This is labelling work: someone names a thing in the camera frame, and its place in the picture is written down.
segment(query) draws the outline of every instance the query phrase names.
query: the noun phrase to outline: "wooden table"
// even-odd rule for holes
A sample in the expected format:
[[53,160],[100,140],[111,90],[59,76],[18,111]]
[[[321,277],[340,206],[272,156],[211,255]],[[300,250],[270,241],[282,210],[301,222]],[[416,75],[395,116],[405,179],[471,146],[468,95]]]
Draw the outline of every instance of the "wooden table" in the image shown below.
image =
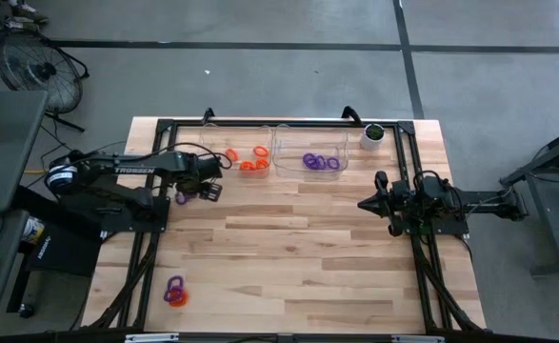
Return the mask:
[[[133,118],[127,153],[150,152],[156,117]],[[450,178],[435,120],[415,121],[424,169]],[[359,148],[361,129],[348,129],[349,168],[337,181],[278,177],[244,179],[225,173],[218,203],[172,204],[161,235],[150,291],[150,332],[422,333],[423,315],[409,238],[394,238],[388,221],[357,209],[373,194],[373,176],[398,180],[394,137],[379,151]],[[198,128],[182,128],[179,141],[199,141]],[[409,175],[413,176],[407,152]],[[123,176],[121,184],[144,184]],[[92,279],[83,325],[110,304],[125,282],[133,234],[105,243]],[[445,281],[478,325],[484,326],[474,273],[463,243],[438,236]],[[163,301],[167,280],[183,275],[190,301]],[[434,318],[437,295],[429,286]],[[139,289],[133,296],[133,308]]]

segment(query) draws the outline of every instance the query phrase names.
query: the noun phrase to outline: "green plant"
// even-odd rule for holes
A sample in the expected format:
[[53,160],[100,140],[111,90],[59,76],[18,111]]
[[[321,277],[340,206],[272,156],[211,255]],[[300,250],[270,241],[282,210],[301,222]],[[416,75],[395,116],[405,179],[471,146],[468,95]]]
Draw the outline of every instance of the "green plant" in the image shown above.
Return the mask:
[[385,130],[378,124],[371,124],[366,128],[366,137],[371,140],[381,140],[385,136]]

